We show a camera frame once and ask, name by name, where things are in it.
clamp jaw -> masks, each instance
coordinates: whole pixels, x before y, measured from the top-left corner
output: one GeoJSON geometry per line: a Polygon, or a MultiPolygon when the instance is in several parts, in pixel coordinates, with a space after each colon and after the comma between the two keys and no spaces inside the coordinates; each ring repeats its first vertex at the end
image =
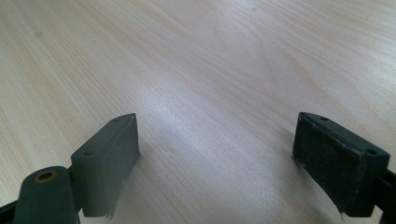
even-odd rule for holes
{"type": "Polygon", "coordinates": [[[322,116],[300,113],[293,145],[296,159],[324,189],[340,213],[396,223],[396,175],[390,155],[322,116]]]}
{"type": "Polygon", "coordinates": [[[75,224],[80,209],[84,217],[112,217],[139,157],[136,115],[115,118],[73,153],[68,169],[27,176],[19,199],[0,208],[0,223],[75,224]]]}

wooden table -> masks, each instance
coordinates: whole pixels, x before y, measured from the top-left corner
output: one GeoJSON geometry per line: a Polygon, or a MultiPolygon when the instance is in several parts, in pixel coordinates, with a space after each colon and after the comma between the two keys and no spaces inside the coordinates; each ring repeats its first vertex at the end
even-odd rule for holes
{"type": "Polygon", "coordinates": [[[0,1],[0,204],[135,112],[116,215],[82,223],[377,223],[291,159],[300,111],[392,154],[396,2],[0,1]]]}

table surface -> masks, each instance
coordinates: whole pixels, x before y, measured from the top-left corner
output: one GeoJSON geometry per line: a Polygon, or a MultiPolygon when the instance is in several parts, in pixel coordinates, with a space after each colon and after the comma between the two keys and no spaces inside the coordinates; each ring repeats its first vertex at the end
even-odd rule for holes
{"type": "Polygon", "coordinates": [[[377,223],[291,159],[300,111],[396,170],[396,2],[0,1],[0,204],[135,112],[142,157],[116,215],[82,223],[377,223]]]}

screw hole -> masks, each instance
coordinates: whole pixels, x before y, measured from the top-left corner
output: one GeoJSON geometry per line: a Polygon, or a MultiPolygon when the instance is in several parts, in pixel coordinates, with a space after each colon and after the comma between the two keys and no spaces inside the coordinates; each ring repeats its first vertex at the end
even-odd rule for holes
{"type": "Polygon", "coordinates": [[[50,181],[51,179],[55,178],[57,175],[58,173],[56,173],[56,171],[46,171],[44,173],[35,176],[35,182],[37,184],[42,184],[50,181]]]}
{"type": "Polygon", "coordinates": [[[93,152],[92,151],[85,151],[83,155],[84,156],[91,156],[91,155],[93,155],[93,152]]]}
{"type": "Polygon", "coordinates": [[[40,175],[38,177],[38,179],[39,180],[45,180],[45,179],[48,179],[48,178],[51,178],[51,177],[52,177],[52,173],[51,172],[47,172],[47,173],[44,173],[44,174],[40,175]]]}
{"type": "Polygon", "coordinates": [[[366,152],[370,155],[376,155],[376,151],[372,150],[372,149],[366,149],[366,152]]]}

light wood grain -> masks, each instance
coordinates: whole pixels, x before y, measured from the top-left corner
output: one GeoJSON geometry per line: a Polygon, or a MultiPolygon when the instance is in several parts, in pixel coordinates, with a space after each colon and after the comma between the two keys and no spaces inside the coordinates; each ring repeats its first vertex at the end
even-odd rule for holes
{"type": "Polygon", "coordinates": [[[135,112],[116,215],[82,223],[376,223],[341,216],[291,148],[318,113],[396,170],[395,36],[390,0],[0,1],[0,204],[135,112]]]}

